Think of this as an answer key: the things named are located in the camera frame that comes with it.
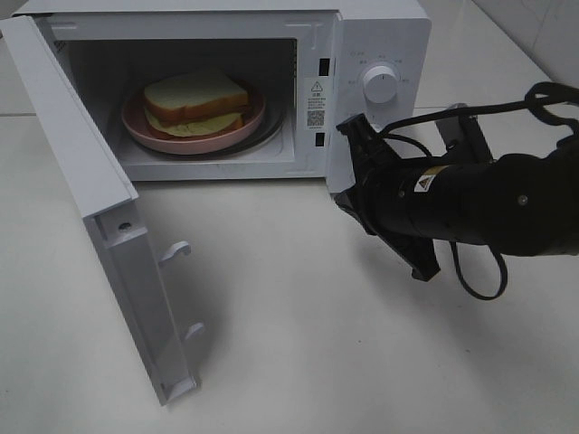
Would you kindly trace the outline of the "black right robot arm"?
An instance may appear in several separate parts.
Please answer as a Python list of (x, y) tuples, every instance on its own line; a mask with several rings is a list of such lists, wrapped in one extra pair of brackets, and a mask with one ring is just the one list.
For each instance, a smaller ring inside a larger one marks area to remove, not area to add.
[(402, 158), (355, 115), (337, 126), (350, 148), (355, 183), (338, 207), (388, 244), (428, 281), (436, 240), (486, 245), (510, 256), (578, 252), (578, 141), (546, 157), (492, 160), (478, 123), (446, 119), (443, 156)]

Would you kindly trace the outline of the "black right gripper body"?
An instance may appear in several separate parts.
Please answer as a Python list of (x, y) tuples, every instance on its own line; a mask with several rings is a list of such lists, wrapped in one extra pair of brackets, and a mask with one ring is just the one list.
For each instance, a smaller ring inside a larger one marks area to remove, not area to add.
[(353, 217), (368, 235), (379, 238), (411, 238), (411, 234), (394, 231), (381, 222), (383, 215), (377, 205), (381, 202), (381, 184), (396, 170), (409, 165), (411, 158), (401, 158), (384, 140), (376, 137), (346, 135), (354, 184), (338, 193), (334, 201), (338, 208)]

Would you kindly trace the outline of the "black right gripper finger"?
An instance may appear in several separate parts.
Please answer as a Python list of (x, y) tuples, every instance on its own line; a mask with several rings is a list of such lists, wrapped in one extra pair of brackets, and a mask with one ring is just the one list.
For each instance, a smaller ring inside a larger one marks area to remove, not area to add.
[(351, 152), (379, 152), (383, 149), (383, 140), (363, 113), (339, 123), (337, 131), (346, 138)]
[(378, 237), (411, 267), (413, 278), (431, 280), (440, 271), (433, 240), (398, 233)]

